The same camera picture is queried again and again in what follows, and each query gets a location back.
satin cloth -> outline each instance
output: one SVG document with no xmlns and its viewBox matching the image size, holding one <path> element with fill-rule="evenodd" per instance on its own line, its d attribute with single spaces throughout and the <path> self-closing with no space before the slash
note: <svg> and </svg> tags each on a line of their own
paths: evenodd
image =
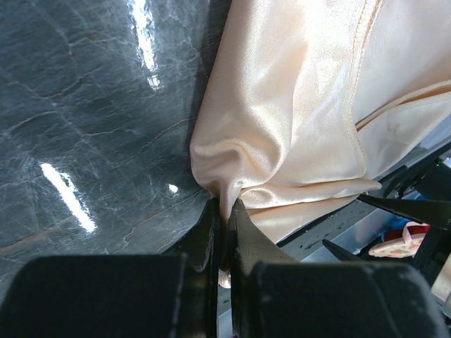
<svg viewBox="0 0 451 338">
<path fill-rule="evenodd" d="M 191 141 L 278 242 L 378 189 L 451 112 L 451 1 L 234 0 Z"/>
</svg>

glossy surface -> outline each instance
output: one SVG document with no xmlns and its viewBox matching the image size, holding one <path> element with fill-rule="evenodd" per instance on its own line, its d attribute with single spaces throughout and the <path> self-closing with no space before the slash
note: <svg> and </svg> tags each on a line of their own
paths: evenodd
<svg viewBox="0 0 451 338">
<path fill-rule="evenodd" d="M 0 298 L 27 261 L 163 251 L 230 0 L 0 3 Z"/>
</svg>

peach satin fabric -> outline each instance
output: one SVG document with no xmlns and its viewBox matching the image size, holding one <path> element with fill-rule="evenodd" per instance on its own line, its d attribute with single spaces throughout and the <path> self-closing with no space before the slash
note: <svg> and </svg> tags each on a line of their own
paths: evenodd
<svg viewBox="0 0 451 338">
<path fill-rule="evenodd" d="M 451 113 L 451 2 L 234 0 L 192 172 L 278 242 L 378 189 Z"/>
</svg>

marble table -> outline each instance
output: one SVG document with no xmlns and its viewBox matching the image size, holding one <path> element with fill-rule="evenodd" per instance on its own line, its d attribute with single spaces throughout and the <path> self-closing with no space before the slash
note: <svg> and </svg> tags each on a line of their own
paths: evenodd
<svg viewBox="0 0 451 338">
<path fill-rule="evenodd" d="M 38 256 L 161 252 L 196 223 L 188 146 L 229 6 L 0 1 L 0 300 Z"/>
</svg>

pink object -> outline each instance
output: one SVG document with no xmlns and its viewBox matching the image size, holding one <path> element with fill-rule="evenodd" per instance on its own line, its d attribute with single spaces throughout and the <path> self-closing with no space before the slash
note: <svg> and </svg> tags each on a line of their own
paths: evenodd
<svg viewBox="0 0 451 338">
<path fill-rule="evenodd" d="M 421 243 L 423 242 L 426 233 L 423 234 L 410 234 L 409 227 L 423 226 L 427 227 L 427 224 L 418 224 L 416 222 L 408 222 L 402 230 L 402 237 L 386 241 L 384 243 L 373 246 L 369 254 L 375 257 L 391 257 L 391 258 L 404 258 L 414 256 L 418 251 Z"/>
</svg>

